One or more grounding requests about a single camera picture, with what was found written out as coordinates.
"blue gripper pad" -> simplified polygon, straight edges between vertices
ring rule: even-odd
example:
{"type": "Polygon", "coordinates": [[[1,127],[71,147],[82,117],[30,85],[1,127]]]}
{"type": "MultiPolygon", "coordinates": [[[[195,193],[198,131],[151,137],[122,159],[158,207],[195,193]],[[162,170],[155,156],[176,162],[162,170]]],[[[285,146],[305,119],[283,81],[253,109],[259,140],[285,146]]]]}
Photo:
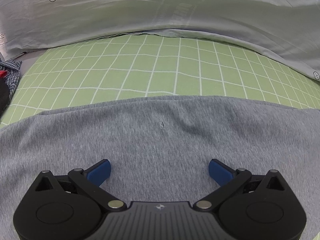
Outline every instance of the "blue gripper pad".
{"type": "Polygon", "coordinates": [[[100,186],[111,174],[111,163],[105,160],[87,174],[87,180],[96,186],[100,186]]]}
{"type": "Polygon", "coordinates": [[[228,171],[214,160],[211,160],[209,163],[209,175],[219,184],[220,187],[226,185],[234,177],[231,171],[228,171]]]}

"white grid line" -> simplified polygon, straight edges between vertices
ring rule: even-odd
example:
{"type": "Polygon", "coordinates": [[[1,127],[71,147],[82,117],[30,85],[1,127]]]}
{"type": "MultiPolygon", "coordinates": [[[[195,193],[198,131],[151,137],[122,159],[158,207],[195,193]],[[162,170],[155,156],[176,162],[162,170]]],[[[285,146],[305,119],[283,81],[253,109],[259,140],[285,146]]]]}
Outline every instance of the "white grid line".
{"type": "MultiPolygon", "coordinates": [[[[109,42],[98,42],[97,44],[108,44],[109,42]]],[[[141,43],[127,43],[128,45],[141,45],[141,43]]],[[[164,44],[164,46],[170,46],[170,47],[179,47],[179,45],[169,45],[169,44],[164,44]]],[[[188,46],[188,45],[181,45],[181,47],[188,47],[188,48],[192,48],[192,49],[196,49],[196,47],[193,47],[193,46],[188,46]]],[[[255,51],[253,50],[247,50],[246,48],[244,48],[246,51],[250,51],[250,52],[254,52],[256,53],[255,51]]],[[[207,50],[207,49],[200,49],[200,50],[205,50],[205,51],[209,51],[209,52],[214,52],[212,50],[207,50]]],[[[230,54],[224,54],[222,52],[218,52],[219,54],[222,54],[222,55],[226,55],[226,56],[230,56],[230,54]]]]}
{"type": "Polygon", "coordinates": [[[12,104],[12,106],[21,106],[24,108],[31,108],[31,109],[35,109],[35,110],[44,110],[44,111],[50,110],[47,108],[39,108],[39,107],[34,107],[34,106],[24,106],[24,105],[19,105],[19,104],[12,104]]]}
{"type": "Polygon", "coordinates": [[[202,96],[202,81],[201,81],[201,60],[200,60],[200,51],[199,51],[199,42],[197,41],[197,47],[198,47],[198,60],[199,60],[199,85],[200,85],[200,95],[202,96]]]}
{"type": "MultiPolygon", "coordinates": [[[[258,54],[257,54],[257,58],[258,58],[258,60],[260,61],[260,64],[262,65],[262,62],[261,62],[261,60],[260,60],[260,58],[259,58],[259,55],[258,55],[258,54]]],[[[263,67],[263,70],[265,71],[265,73],[266,73],[266,75],[267,75],[268,79],[270,79],[270,78],[269,78],[269,75],[268,75],[268,73],[266,72],[266,70],[265,70],[265,68],[264,68],[264,66],[263,66],[263,65],[262,65],[262,67],[263,67]]],[[[272,84],[272,82],[271,82],[271,81],[270,81],[270,83],[271,83],[271,86],[272,86],[272,88],[273,88],[273,91],[274,91],[274,92],[275,92],[275,94],[276,94],[276,90],[275,90],[275,88],[273,87],[273,84],[272,84]]]]}
{"type": "MultiPolygon", "coordinates": [[[[210,63],[210,62],[206,62],[206,61],[201,61],[203,63],[208,63],[208,64],[211,64],[211,65],[215,65],[215,66],[219,66],[217,64],[214,64],[214,63],[210,63]]],[[[231,67],[231,66],[225,66],[225,65],[220,65],[221,67],[226,67],[226,68],[232,68],[232,69],[235,69],[234,67],[231,67]]],[[[79,71],[87,71],[88,69],[76,69],[76,70],[79,70],[79,71]]],[[[119,70],[119,71],[128,71],[128,69],[119,69],[119,68],[104,68],[104,69],[92,69],[92,70],[119,70]]],[[[72,69],[67,69],[67,70],[58,70],[58,71],[52,71],[52,72],[45,72],[45,73],[41,73],[41,74],[46,74],[46,73],[55,73],[55,72],[68,72],[68,71],[74,71],[72,69]]],[[[140,69],[132,69],[131,71],[141,71],[141,72],[151,72],[150,70],[140,70],[140,69]]],[[[266,76],[263,76],[263,75],[260,75],[260,74],[256,74],[254,71],[253,72],[250,72],[250,71],[246,71],[246,70],[241,70],[242,72],[246,72],[246,73],[250,73],[250,74],[254,74],[255,76],[260,76],[260,77],[264,77],[266,78],[266,76]]],[[[176,73],[176,71],[154,71],[155,73],[176,73]]],[[[189,75],[189,74],[186,74],[186,73],[182,73],[182,72],[178,72],[180,74],[183,74],[183,75],[188,75],[190,77],[196,77],[196,78],[199,78],[198,76],[192,76],[192,75],[189,75]]],[[[269,79],[271,81],[274,81],[274,82],[278,82],[278,83],[281,83],[282,85],[288,85],[288,84],[284,84],[282,81],[278,81],[278,80],[274,80],[272,78],[269,77],[269,79]]],[[[298,88],[294,88],[298,91],[301,91],[302,93],[305,93],[304,91],[298,89],[298,88]]]]}
{"type": "MultiPolygon", "coordinates": [[[[273,65],[272,65],[272,63],[271,63],[271,61],[270,61],[270,59],[269,59],[268,57],[267,57],[267,59],[268,59],[268,61],[269,61],[270,65],[273,67],[273,65]]],[[[278,76],[278,73],[277,73],[277,72],[276,72],[276,75],[277,75],[277,77],[278,77],[278,79],[279,79],[280,83],[282,84],[283,90],[284,90],[284,92],[286,93],[287,98],[289,99],[289,95],[288,95],[287,91],[284,89],[284,85],[283,85],[283,83],[282,83],[281,79],[279,78],[279,76],[278,76]]]]}
{"type": "Polygon", "coordinates": [[[65,47],[68,47],[70,45],[66,45],[66,46],[60,46],[60,47],[56,47],[56,48],[50,48],[48,49],[47,51],[49,52],[59,52],[59,51],[65,51],[65,50],[70,50],[70,49],[73,49],[73,48],[76,48],[76,47],[80,47],[80,46],[89,46],[89,44],[82,44],[81,43],[74,43],[73,44],[73,47],[71,48],[67,48],[67,49],[58,49],[58,48],[65,48],[65,47]]]}
{"type": "Polygon", "coordinates": [[[298,77],[300,78],[300,82],[302,82],[304,88],[305,88],[306,91],[307,91],[307,93],[306,93],[306,92],[303,92],[302,89],[301,89],[301,87],[300,87],[300,85],[299,85],[299,83],[297,82],[297,85],[298,85],[298,87],[300,88],[300,90],[301,90],[301,92],[302,92],[302,94],[303,94],[304,99],[306,100],[307,104],[309,104],[308,101],[307,101],[307,99],[306,99],[306,97],[305,97],[305,95],[304,95],[304,93],[305,93],[305,94],[309,94],[309,96],[310,96],[310,98],[311,98],[311,101],[312,101],[313,105],[314,105],[315,108],[316,108],[316,104],[314,103],[314,101],[313,101],[313,99],[312,99],[312,97],[311,97],[311,95],[310,95],[310,93],[309,93],[309,91],[308,91],[305,83],[302,81],[301,76],[300,76],[299,74],[298,74],[298,77]]]}
{"type": "Polygon", "coordinates": [[[235,62],[236,68],[237,68],[237,70],[238,70],[238,74],[239,74],[239,77],[240,77],[240,80],[241,80],[241,84],[242,84],[242,86],[243,86],[245,98],[248,99],[247,92],[245,91],[244,84],[243,84],[243,81],[242,81],[242,77],[241,77],[241,74],[240,74],[240,71],[239,71],[239,68],[238,68],[236,59],[233,57],[233,53],[232,53],[232,51],[231,51],[230,45],[228,45],[228,47],[229,47],[231,56],[232,56],[232,58],[233,58],[233,61],[235,62]]]}
{"type": "Polygon", "coordinates": [[[214,51],[216,53],[216,56],[217,56],[217,61],[218,61],[218,66],[219,66],[219,70],[220,70],[220,75],[221,75],[221,82],[222,82],[222,87],[223,87],[223,93],[224,93],[224,96],[226,97],[227,96],[227,93],[226,93],[226,88],[224,86],[224,81],[223,81],[223,75],[222,75],[222,70],[221,70],[221,65],[220,65],[220,60],[219,60],[219,57],[218,57],[218,54],[217,54],[217,50],[216,50],[216,46],[214,44],[214,41],[212,42],[213,44],[213,48],[214,48],[214,51]]]}
{"type": "Polygon", "coordinates": [[[299,83],[298,83],[297,81],[296,81],[296,83],[297,83],[297,85],[298,85],[298,87],[299,87],[298,90],[300,90],[300,92],[302,93],[302,95],[303,95],[303,97],[304,97],[304,100],[308,103],[306,97],[305,97],[304,94],[303,94],[303,91],[301,90],[301,87],[299,86],[299,83]]]}
{"type": "Polygon", "coordinates": [[[38,61],[42,60],[43,57],[46,57],[45,52],[36,60],[35,64],[37,64],[38,61]]]}
{"type": "MultiPolygon", "coordinates": [[[[82,47],[79,47],[77,50],[76,50],[76,52],[73,54],[73,55],[75,55],[77,52],[78,52],[78,50],[80,49],[80,48],[82,48],[82,47]]],[[[72,58],[63,66],[63,68],[62,68],[62,70],[61,70],[61,72],[60,73],[62,73],[62,71],[63,71],[63,69],[70,63],[70,61],[72,60],[72,58]]],[[[47,93],[49,92],[49,90],[50,90],[50,88],[52,88],[52,86],[53,86],[53,84],[55,83],[55,81],[58,79],[58,77],[59,77],[59,75],[60,74],[58,74],[57,76],[56,76],[56,78],[53,80],[53,82],[51,83],[51,85],[50,85],[50,87],[49,87],[49,89],[47,90],[47,92],[45,93],[45,95],[43,96],[43,98],[42,98],[42,100],[41,100],[41,102],[40,102],[40,104],[39,104],[39,106],[41,106],[41,104],[42,104],[42,102],[43,102],[43,100],[44,100],[44,98],[45,98],[45,96],[47,95],[47,93]]]]}
{"type": "MultiPolygon", "coordinates": [[[[90,53],[90,51],[92,50],[92,48],[93,48],[93,46],[94,46],[94,44],[91,46],[91,48],[89,49],[89,51],[88,51],[88,53],[87,53],[87,55],[89,55],[89,53],[90,53]]],[[[77,67],[79,67],[80,66],[80,64],[84,61],[84,59],[77,65],[77,67]]],[[[74,73],[74,71],[76,71],[76,69],[77,69],[77,67],[71,72],[71,74],[70,74],[70,76],[67,78],[67,80],[66,80],[66,82],[64,83],[64,85],[62,86],[63,88],[65,87],[65,85],[68,83],[68,81],[69,81],[69,79],[70,79],[70,77],[72,76],[72,74],[74,73]]],[[[56,96],[56,98],[55,98],[55,100],[53,101],[53,103],[52,103],[52,105],[51,105],[51,109],[52,109],[52,107],[54,106],[54,104],[56,103],[56,101],[57,101],[57,99],[58,99],[58,97],[59,97],[59,95],[61,94],[61,91],[62,91],[62,89],[60,89],[60,91],[59,91],[59,93],[58,93],[58,95],[56,96]]]]}
{"type": "Polygon", "coordinates": [[[244,52],[244,49],[242,49],[242,50],[243,50],[243,53],[244,53],[245,57],[247,58],[247,61],[249,62],[249,65],[250,65],[250,68],[251,68],[251,70],[252,70],[252,73],[253,73],[253,75],[254,75],[255,78],[256,78],[256,81],[257,81],[257,83],[258,83],[259,89],[260,89],[261,94],[262,94],[262,97],[263,97],[263,101],[266,101],[266,99],[265,99],[265,97],[264,97],[264,94],[263,94],[263,92],[262,92],[260,83],[259,83],[259,81],[258,81],[257,75],[256,75],[255,72],[253,71],[252,65],[251,65],[250,61],[248,60],[247,54],[244,52]]]}
{"type": "MultiPolygon", "coordinates": [[[[201,62],[208,63],[208,64],[211,64],[211,65],[216,65],[216,64],[213,64],[213,63],[210,63],[210,62],[205,62],[205,61],[201,61],[201,62]]],[[[222,66],[222,67],[226,67],[226,68],[236,69],[236,68],[230,67],[230,66],[224,66],[224,65],[221,65],[221,66],[222,66]]],[[[79,71],[87,71],[88,69],[76,69],[76,70],[79,70],[79,71]]],[[[92,69],[92,70],[119,70],[119,71],[128,71],[128,69],[118,69],[118,68],[92,69]]],[[[52,71],[52,72],[47,72],[47,73],[68,72],[68,71],[72,71],[72,72],[73,72],[74,70],[59,70],[59,71],[52,71]]],[[[139,69],[132,69],[131,71],[140,71],[140,72],[149,72],[149,73],[152,72],[152,71],[150,71],[150,70],[139,70],[139,69]]],[[[242,71],[242,72],[246,72],[246,73],[250,73],[250,74],[254,74],[255,76],[260,76],[260,77],[266,78],[266,77],[263,76],[263,75],[256,74],[254,71],[253,71],[253,72],[246,71],[246,70],[241,70],[241,71],[242,71]]],[[[176,73],[176,72],[175,72],[175,71],[154,71],[154,73],[176,73]]],[[[190,76],[190,77],[199,78],[198,76],[193,76],[193,75],[186,74],[186,73],[182,73],[182,72],[178,72],[178,73],[179,73],[179,74],[186,75],[186,76],[190,76]]],[[[282,81],[274,80],[274,79],[272,79],[272,78],[270,78],[270,77],[269,77],[269,80],[270,80],[270,81],[274,81],[274,82],[278,82],[278,83],[282,84],[282,86],[287,85],[287,84],[284,84],[282,81]]],[[[291,84],[288,85],[288,86],[292,87],[292,88],[295,89],[295,90],[300,91],[301,93],[305,93],[304,91],[302,91],[302,90],[300,90],[300,89],[298,89],[298,88],[293,87],[291,84]]]]}
{"type": "Polygon", "coordinates": [[[133,67],[133,65],[134,65],[134,63],[135,63],[135,61],[136,61],[136,59],[137,59],[137,56],[138,56],[138,54],[139,54],[139,52],[140,52],[140,49],[141,49],[142,46],[145,44],[146,40],[147,40],[147,35],[146,35],[143,43],[142,43],[141,46],[139,47],[139,49],[138,49],[138,51],[137,51],[137,54],[134,56],[134,59],[133,59],[133,61],[132,61],[132,63],[131,63],[131,66],[130,66],[130,69],[129,69],[129,71],[127,72],[127,75],[125,76],[124,81],[123,81],[122,84],[121,84],[121,87],[120,87],[119,93],[117,94],[116,100],[119,99],[119,96],[120,96],[120,94],[121,94],[121,91],[122,91],[122,89],[123,89],[123,87],[124,87],[125,82],[127,81],[127,78],[128,78],[128,76],[129,76],[129,74],[130,74],[130,71],[132,70],[132,67],[133,67]]]}
{"type": "MultiPolygon", "coordinates": [[[[234,84],[234,83],[231,83],[231,82],[227,82],[225,81],[226,84],[232,84],[232,85],[236,85],[238,87],[243,87],[242,85],[239,85],[239,84],[234,84]]],[[[250,88],[250,89],[254,89],[254,90],[257,90],[257,91],[260,91],[260,89],[258,88],[252,88],[252,87],[248,87],[248,86],[244,86],[245,88],[250,88]]],[[[65,88],[65,87],[61,87],[61,89],[65,89],[65,90],[76,90],[77,88],[65,88]]],[[[96,89],[96,87],[82,87],[82,88],[79,88],[79,89],[96,89]]],[[[117,91],[120,91],[120,88],[99,88],[99,90],[117,90],[117,91]]],[[[121,91],[132,91],[132,92],[139,92],[139,93],[142,93],[142,94],[145,94],[146,92],[145,91],[142,91],[142,90],[134,90],[134,89],[122,89],[121,91]]],[[[271,93],[271,92],[268,92],[268,91],[263,91],[262,92],[264,93],[269,93],[271,95],[276,95],[275,93],[271,93]]],[[[167,94],[171,94],[171,95],[174,95],[173,92],[169,92],[169,91],[149,91],[148,92],[149,94],[157,94],[157,93],[167,93],[167,94]]],[[[283,96],[280,96],[278,95],[280,98],[285,98],[285,99],[288,99],[290,101],[293,101],[293,102],[296,102],[296,103],[299,103],[298,101],[294,100],[294,99],[290,99],[290,98],[286,98],[286,97],[283,97],[283,96]]],[[[33,107],[33,106],[25,106],[25,105],[19,105],[19,104],[11,104],[11,106],[22,106],[22,107],[27,107],[27,108],[34,108],[36,110],[50,110],[50,109],[47,109],[47,108],[39,108],[39,107],[33,107]]]]}
{"type": "Polygon", "coordinates": [[[87,78],[87,76],[89,75],[89,73],[90,73],[90,71],[93,69],[93,67],[94,67],[94,66],[97,64],[97,62],[101,59],[101,56],[104,54],[104,52],[106,51],[106,49],[107,49],[108,46],[109,46],[109,44],[104,48],[104,50],[103,50],[102,54],[100,55],[100,57],[96,60],[96,62],[95,62],[95,63],[91,66],[91,68],[87,71],[87,74],[86,74],[85,77],[82,79],[82,81],[81,81],[78,89],[76,90],[76,92],[74,93],[72,99],[70,100],[70,103],[69,103],[68,107],[71,106],[71,104],[72,104],[72,102],[73,102],[73,99],[75,99],[76,94],[77,94],[78,91],[79,91],[79,88],[82,86],[84,80],[87,78]]]}
{"type": "Polygon", "coordinates": [[[314,93],[311,85],[308,83],[307,77],[306,77],[306,76],[303,76],[303,77],[304,77],[304,80],[306,81],[305,84],[307,84],[307,85],[309,86],[309,89],[310,89],[310,90],[308,90],[308,87],[306,87],[306,89],[307,89],[307,91],[308,91],[308,94],[311,95],[311,92],[312,92],[313,96],[316,97],[316,94],[314,93]]]}
{"type": "Polygon", "coordinates": [[[111,67],[113,66],[114,62],[116,62],[117,58],[118,58],[118,57],[119,57],[119,55],[120,55],[121,50],[124,48],[124,46],[125,46],[126,44],[127,44],[127,43],[125,43],[125,44],[123,44],[123,45],[122,45],[121,49],[119,50],[118,55],[115,57],[115,59],[113,60],[113,62],[112,62],[112,63],[111,63],[111,65],[109,66],[109,68],[107,69],[106,73],[103,75],[103,77],[102,77],[102,79],[101,79],[101,81],[100,81],[100,83],[99,83],[99,85],[98,85],[98,87],[97,87],[96,91],[94,92],[94,94],[93,94],[93,96],[92,96],[92,99],[91,99],[90,104],[92,104],[92,103],[93,103],[93,100],[94,100],[94,98],[96,97],[97,92],[98,92],[98,90],[99,90],[99,88],[100,88],[100,86],[101,86],[102,82],[104,81],[104,79],[105,79],[106,75],[108,74],[109,70],[110,70],[110,69],[111,69],[111,67]]]}
{"type": "Polygon", "coordinates": [[[179,38],[177,68],[176,68],[176,76],[175,76],[174,87],[173,87],[173,94],[174,94],[174,95],[176,95],[176,90],[177,90],[178,71],[179,71],[179,59],[180,59],[180,48],[181,48],[181,38],[179,38]]]}
{"type": "MultiPolygon", "coordinates": [[[[34,81],[30,84],[30,86],[29,87],[31,87],[32,86],[32,84],[36,81],[36,79],[38,78],[38,76],[34,79],[34,81]]],[[[11,123],[11,120],[12,120],[12,117],[14,116],[14,113],[15,113],[15,111],[16,111],[16,109],[17,109],[17,106],[15,107],[15,109],[13,110],[13,113],[12,113],[12,116],[11,116],[11,118],[10,118],[10,120],[9,120],[9,124],[11,123]]]]}
{"type": "Polygon", "coordinates": [[[159,54],[160,54],[160,50],[161,50],[161,46],[162,46],[162,44],[163,44],[163,41],[164,41],[164,37],[162,37],[162,41],[161,41],[161,44],[160,44],[159,49],[158,49],[158,54],[157,54],[155,63],[153,64],[153,68],[152,68],[151,75],[150,75],[150,78],[149,78],[149,82],[148,82],[148,86],[147,86],[147,90],[146,90],[145,97],[148,96],[148,91],[149,91],[149,89],[150,89],[150,84],[151,84],[152,76],[153,76],[153,73],[155,72],[156,64],[157,64],[157,61],[158,61],[158,58],[159,58],[159,54]]]}
{"type": "Polygon", "coordinates": [[[287,78],[287,80],[288,80],[288,82],[289,82],[289,84],[290,84],[290,86],[291,86],[291,88],[292,88],[293,92],[295,93],[295,95],[296,95],[296,97],[297,97],[297,99],[298,99],[298,102],[299,102],[299,104],[300,104],[300,106],[301,106],[301,108],[302,108],[302,103],[300,102],[299,97],[298,97],[298,95],[297,95],[296,91],[294,90],[294,87],[292,86],[292,84],[291,84],[291,82],[290,82],[289,78],[287,77],[287,75],[286,75],[286,78],[287,78]]]}
{"type": "MultiPolygon", "coordinates": [[[[66,52],[63,53],[63,55],[61,56],[61,58],[57,61],[57,63],[54,65],[54,67],[53,67],[52,69],[54,69],[54,68],[56,67],[56,65],[60,62],[60,60],[62,59],[62,57],[64,56],[64,54],[65,54],[66,52]]],[[[42,79],[41,82],[43,82],[48,75],[49,75],[49,73],[42,79]]],[[[38,89],[36,88],[35,91],[33,92],[32,96],[30,97],[27,105],[30,103],[30,101],[32,100],[32,98],[33,98],[33,96],[35,95],[35,93],[36,93],[37,90],[38,90],[38,89]]],[[[24,110],[23,110],[23,112],[22,112],[22,114],[21,114],[21,116],[20,116],[19,119],[21,119],[21,117],[23,116],[25,110],[26,110],[26,108],[24,108],[24,110]]]]}

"red object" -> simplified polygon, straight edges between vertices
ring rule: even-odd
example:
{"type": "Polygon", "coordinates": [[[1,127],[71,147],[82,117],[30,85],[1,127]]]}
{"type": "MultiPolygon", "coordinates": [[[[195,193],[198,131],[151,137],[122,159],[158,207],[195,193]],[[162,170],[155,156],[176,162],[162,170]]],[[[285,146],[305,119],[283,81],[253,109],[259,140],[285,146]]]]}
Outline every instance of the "red object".
{"type": "Polygon", "coordinates": [[[0,78],[4,78],[7,75],[7,71],[5,70],[0,70],[0,78]]]}

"black object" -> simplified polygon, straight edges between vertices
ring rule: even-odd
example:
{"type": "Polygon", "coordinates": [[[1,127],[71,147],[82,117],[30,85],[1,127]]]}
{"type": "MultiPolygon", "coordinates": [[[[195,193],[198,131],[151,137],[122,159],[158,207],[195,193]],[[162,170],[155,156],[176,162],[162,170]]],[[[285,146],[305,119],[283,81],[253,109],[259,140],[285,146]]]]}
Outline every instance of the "black object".
{"type": "Polygon", "coordinates": [[[0,117],[9,104],[9,95],[10,90],[8,85],[4,82],[3,78],[0,78],[0,117]]]}
{"type": "Polygon", "coordinates": [[[106,159],[64,176],[42,171],[13,216],[20,239],[298,240],[306,225],[302,206],[277,170],[252,175],[212,159],[209,174],[220,188],[193,207],[187,201],[133,201],[127,207],[99,187],[110,173],[106,159]]]}

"metal screw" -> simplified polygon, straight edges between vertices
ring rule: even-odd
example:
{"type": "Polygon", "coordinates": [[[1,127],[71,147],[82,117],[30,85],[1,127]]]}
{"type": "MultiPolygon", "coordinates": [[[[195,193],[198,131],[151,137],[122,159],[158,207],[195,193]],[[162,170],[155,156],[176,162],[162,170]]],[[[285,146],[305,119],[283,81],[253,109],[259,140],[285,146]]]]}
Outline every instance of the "metal screw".
{"type": "Polygon", "coordinates": [[[207,200],[200,200],[196,203],[196,206],[201,209],[208,209],[212,206],[212,204],[207,200]]]}
{"type": "Polygon", "coordinates": [[[121,208],[124,203],[121,200],[111,200],[108,202],[110,208],[121,208]]]}

